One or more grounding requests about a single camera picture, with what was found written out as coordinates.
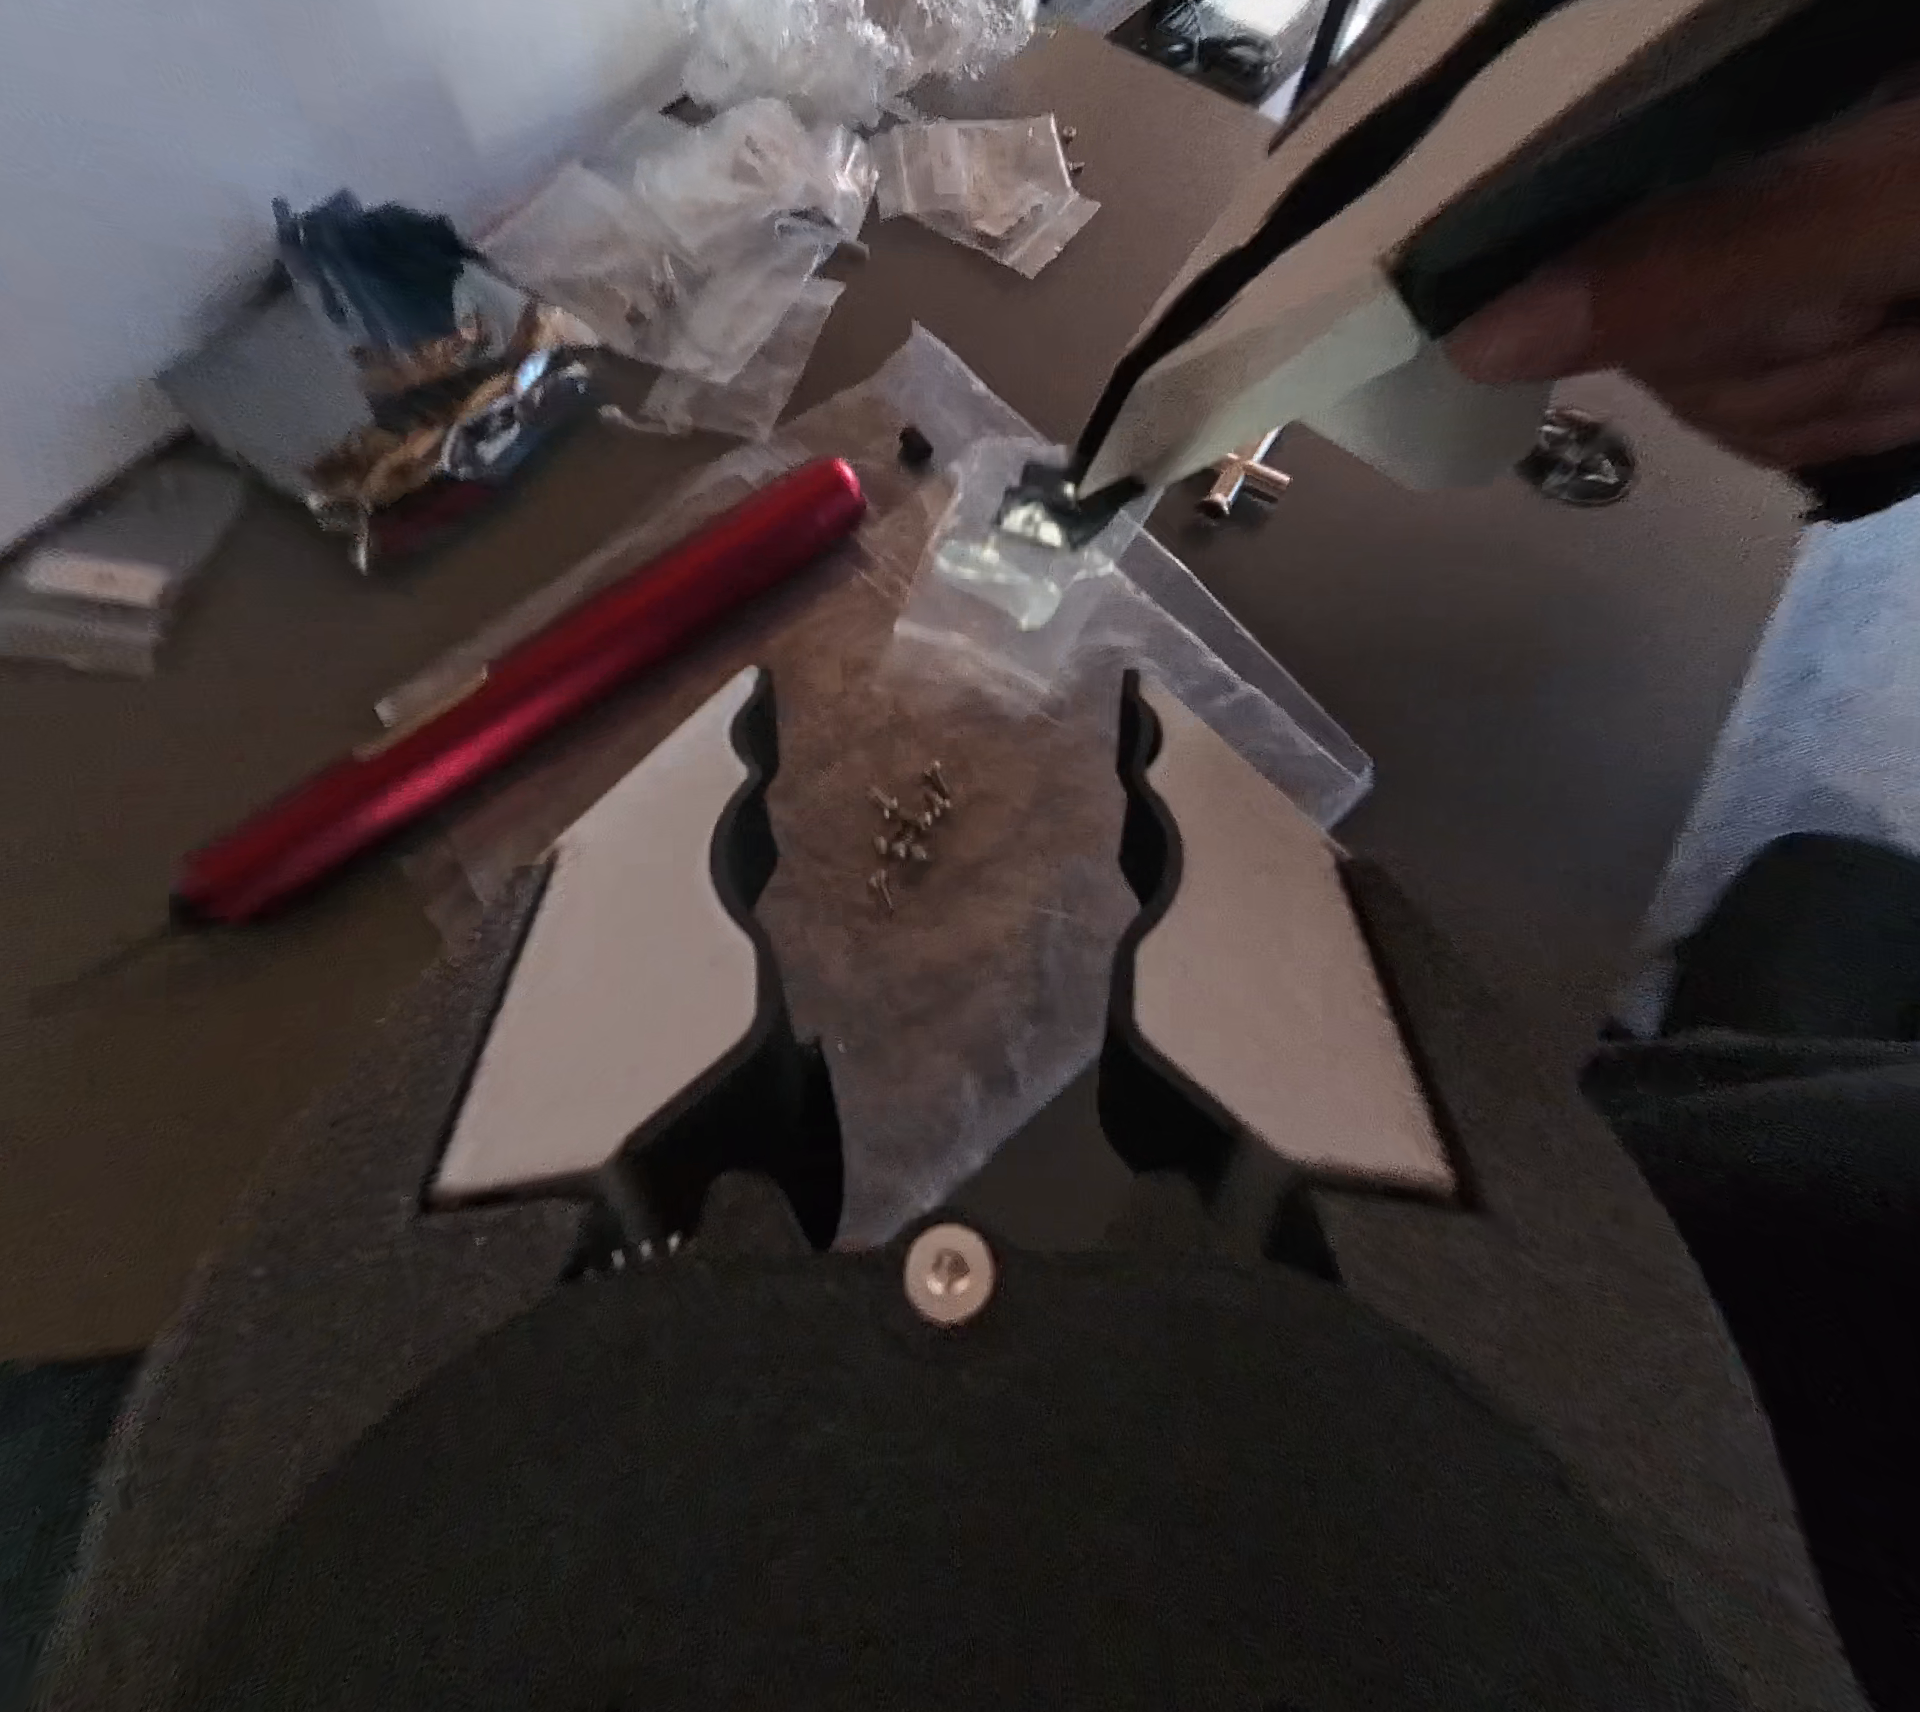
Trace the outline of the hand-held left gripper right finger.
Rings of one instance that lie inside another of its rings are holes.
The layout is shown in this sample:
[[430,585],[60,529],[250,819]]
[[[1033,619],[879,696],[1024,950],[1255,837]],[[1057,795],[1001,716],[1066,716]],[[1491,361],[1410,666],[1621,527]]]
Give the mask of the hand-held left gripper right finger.
[[1120,682],[1117,779],[1120,1157],[1211,1183],[1252,1153],[1311,1188],[1463,1206],[1338,842],[1140,670]]

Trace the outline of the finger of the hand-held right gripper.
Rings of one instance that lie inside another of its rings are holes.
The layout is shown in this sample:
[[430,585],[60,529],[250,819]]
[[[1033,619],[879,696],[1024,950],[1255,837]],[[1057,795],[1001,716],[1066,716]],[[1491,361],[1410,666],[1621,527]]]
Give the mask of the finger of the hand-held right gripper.
[[1429,137],[1484,69],[1472,43],[1504,0],[1392,0],[1274,137],[1114,368],[1072,451],[1076,473],[1108,471],[1108,434],[1143,377],[1216,323],[1282,255],[1305,242]]
[[1415,493],[1484,486],[1538,440],[1548,383],[1453,370],[1389,277],[1417,233],[1521,161],[1710,0],[1572,0],[1495,56],[1384,180],[1291,247],[1135,386],[1108,486],[1169,486],[1298,426]]

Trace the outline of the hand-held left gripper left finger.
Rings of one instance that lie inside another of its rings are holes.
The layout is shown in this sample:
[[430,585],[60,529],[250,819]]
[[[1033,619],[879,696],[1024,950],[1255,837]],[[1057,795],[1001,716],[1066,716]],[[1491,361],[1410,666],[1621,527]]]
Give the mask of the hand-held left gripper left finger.
[[713,693],[550,849],[427,1184],[438,1210],[582,1191],[766,1042],[774,678]]

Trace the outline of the small clear plastic bag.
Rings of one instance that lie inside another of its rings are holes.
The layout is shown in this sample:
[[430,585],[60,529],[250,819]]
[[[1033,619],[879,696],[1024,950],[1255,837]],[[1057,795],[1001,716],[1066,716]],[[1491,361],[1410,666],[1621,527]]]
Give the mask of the small clear plastic bag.
[[1069,599],[1118,573],[1155,497],[1137,483],[1083,495],[1064,448],[991,434],[953,469],[924,555],[923,593],[965,630],[1052,628]]

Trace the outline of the person's right hand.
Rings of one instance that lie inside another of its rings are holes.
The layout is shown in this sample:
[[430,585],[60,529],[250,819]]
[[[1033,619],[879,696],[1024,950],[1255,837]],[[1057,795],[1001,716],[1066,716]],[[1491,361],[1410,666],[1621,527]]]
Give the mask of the person's right hand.
[[1918,104],[1906,97],[1653,201],[1447,341],[1479,384],[1618,372],[1789,476],[1808,517],[1918,493]]

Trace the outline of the metal cross wrench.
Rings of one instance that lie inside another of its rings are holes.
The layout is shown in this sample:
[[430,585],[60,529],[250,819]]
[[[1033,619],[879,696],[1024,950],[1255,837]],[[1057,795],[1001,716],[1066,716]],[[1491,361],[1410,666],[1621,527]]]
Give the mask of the metal cross wrench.
[[1194,517],[1211,527],[1267,520],[1293,491],[1285,471],[1286,433],[1281,423],[1225,455],[1194,503]]

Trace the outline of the round metal grommet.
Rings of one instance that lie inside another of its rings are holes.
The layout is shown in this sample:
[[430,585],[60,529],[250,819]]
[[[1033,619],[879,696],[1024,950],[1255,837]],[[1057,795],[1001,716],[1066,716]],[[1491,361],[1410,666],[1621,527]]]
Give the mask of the round metal grommet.
[[1601,510],[1621,505],[1635,491],[1639,455],[1615,423],[1557,403],[1545,412],[1513,473],[1540,500]]

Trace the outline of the red screwdriver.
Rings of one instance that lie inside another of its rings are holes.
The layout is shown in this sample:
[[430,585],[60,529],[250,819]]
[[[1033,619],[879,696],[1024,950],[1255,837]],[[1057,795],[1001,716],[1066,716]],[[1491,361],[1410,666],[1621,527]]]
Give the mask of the red screwdriver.
[[393,729],[182,860],[164,922],[36,990],[58,1011],[188,932],[249,931],[636,681],[731,625],[847,542],[869,515],[852,461],[808,458],[497,657],[438,711]]

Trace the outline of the large clear zip bag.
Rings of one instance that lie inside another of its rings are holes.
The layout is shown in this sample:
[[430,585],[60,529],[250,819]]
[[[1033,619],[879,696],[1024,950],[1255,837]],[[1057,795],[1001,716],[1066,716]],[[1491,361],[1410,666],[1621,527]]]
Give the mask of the large clear zip bag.
[[[935,447],[898,464],[898,433]],[[642,525],[662,545],[807,455],[854,461],[870,517],[852,542],[493,784],[443,835],[437,922],[455,932],[708,694],[746,666],[776,689],[778,871],[759,917],[797,1028],[829,1061],[847,1148],[845,1244],[923,1216],[1097,1056],[1112,955],[1137,910],[1118,864],[1125,674],[1164,682],[1323,828],[1374,784],[1352,734],[1151,532],[1039,635],[937,611],[923,571],[953,469],[1034,431],[927,329],[869,380],[776,433],[766,457],[698,471]],[[949,761],[956,827],[898,917],[862,888],[858,784]]]

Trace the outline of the narrow clear sleeve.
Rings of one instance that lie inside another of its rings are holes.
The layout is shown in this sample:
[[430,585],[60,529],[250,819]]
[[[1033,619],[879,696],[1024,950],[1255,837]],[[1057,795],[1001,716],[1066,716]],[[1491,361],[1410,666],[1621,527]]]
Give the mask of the narrow clear sleeve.
[[815,527],[805,500],[798,476],[774,478],[669,542],[603,545],[389,694],[358,757],[389,779],[418,759],[449,784],[515,761],[794,573]]

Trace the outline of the pile of clear parts bags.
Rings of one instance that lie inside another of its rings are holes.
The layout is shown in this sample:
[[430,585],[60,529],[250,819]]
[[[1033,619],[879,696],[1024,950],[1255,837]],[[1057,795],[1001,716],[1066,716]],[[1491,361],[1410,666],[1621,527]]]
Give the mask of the pile of clear parts bags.
[[510,285],[653,374],[665,433],[770,437],[843,287],[829,264],[904,218],[1024,280],[1098,212],[1052,114],[927,116],[927,86],[1021,56],[1043,0],[686,0],[696,120],[644,113],[483,236]]

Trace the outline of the silver foil bag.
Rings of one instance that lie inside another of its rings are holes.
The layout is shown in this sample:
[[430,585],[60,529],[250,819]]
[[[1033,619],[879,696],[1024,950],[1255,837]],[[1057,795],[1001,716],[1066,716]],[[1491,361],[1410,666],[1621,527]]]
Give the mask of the silver foil bag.
[[188,433],[372,574],[476,525],[586,409],[598,339],[450,218],[272,204],[276,269],[156,377]]

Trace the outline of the small clear parts bag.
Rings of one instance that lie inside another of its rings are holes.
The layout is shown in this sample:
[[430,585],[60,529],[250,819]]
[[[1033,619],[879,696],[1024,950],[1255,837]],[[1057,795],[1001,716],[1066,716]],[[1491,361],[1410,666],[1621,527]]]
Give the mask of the small clear parts bag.
[[4,663],[153,677],[246,497],[235,467],[190,447],[105,486],[4,560]]

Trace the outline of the orange cardboard box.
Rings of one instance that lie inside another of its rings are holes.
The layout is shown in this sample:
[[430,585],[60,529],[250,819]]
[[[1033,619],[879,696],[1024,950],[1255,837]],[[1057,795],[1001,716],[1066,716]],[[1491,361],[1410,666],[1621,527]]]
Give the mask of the orange cardboard box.
[[272,204],[510,210],[644,93],[670,0],[2,0],[2,540],[171,434],[156,380],[276,262]]

